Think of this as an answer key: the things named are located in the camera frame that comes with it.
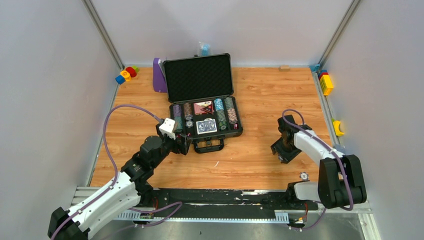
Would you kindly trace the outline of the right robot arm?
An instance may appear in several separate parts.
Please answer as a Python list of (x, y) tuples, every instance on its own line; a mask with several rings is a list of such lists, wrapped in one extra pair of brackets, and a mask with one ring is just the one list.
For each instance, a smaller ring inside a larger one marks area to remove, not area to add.
[(346, 155), (323, 142), (306, 124), (296, 124), (292, 115), (278, 120), (281, 137), (271, 145), (274, 155), (288, 164), (300, 153), (305, 153), (318, 165), (318, 180), (310, 181), (306, 173), (303, 179), (287, 185), (286, 204), (298, 209), (305, 201), (315, 201), (327, 209), (352, 210), (355, 204), (365, 203), (367, 190), (360, 159)]

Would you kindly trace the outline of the blue playing card deck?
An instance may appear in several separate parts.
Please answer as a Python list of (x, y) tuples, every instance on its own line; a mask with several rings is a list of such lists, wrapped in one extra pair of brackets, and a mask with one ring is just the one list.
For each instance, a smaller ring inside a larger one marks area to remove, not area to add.
[(197, 121), (195, 125), (196, 125), (196, 132), (198, 135), (215, 133), (218, 131), (215, 119), (212, 121), (204, 121), (204, 120)]

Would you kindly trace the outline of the red triangular card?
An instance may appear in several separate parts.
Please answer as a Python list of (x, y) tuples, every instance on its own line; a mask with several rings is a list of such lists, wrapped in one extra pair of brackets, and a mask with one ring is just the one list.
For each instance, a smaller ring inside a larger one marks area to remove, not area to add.
[(209, 104), (206, 106), (203, 106), (201, 109), (202, 114), (213, 114), (214, 113), (214, 107), (213, 104)]

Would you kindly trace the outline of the red playing card deck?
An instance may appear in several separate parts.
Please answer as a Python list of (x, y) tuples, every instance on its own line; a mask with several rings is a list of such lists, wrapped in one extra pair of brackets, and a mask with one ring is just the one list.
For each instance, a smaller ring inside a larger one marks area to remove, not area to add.
[(204, 115), (202, 114), (201, 108), (207, 106), (209, 104), (213, 104), (212, 101), (204, 101), (204, 102), (196, 102), (193, 104), (194, 114), (195, 115)]

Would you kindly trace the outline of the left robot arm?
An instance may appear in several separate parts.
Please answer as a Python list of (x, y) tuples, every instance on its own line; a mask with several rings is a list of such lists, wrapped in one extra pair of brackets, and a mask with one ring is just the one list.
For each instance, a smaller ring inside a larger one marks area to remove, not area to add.
[(110, 182), (67, 210), (57, 208), (51, 214), (47, 236), (51, 240), (90, 240), (120, 213), (137, 205), (149, 206), (153, 188), (147, 180), (170, 153), (186, 155), (192, 141), (184, 134), (147, 137)]

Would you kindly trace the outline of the teal poker chip stack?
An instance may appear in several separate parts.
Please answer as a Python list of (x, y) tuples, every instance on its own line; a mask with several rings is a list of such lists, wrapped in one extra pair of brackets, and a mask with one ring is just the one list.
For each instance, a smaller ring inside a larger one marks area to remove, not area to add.
[(175, 116), (174, 120), (176, 123), (176, 132), (181, 133), (184, 130), (184, 119), (181, 116)]

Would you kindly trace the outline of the chip front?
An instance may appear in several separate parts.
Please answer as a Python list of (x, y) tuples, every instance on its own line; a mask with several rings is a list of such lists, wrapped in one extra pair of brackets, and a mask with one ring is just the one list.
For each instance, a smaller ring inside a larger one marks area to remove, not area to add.
[(186, 126), (187, 128), (192, 128), (192, 127), (194, 126), (194, 123), (193, 123), (193, 121), (192, 121), (192, 120), (187, 120), (187, 121), (185, 122), (185, 126)]

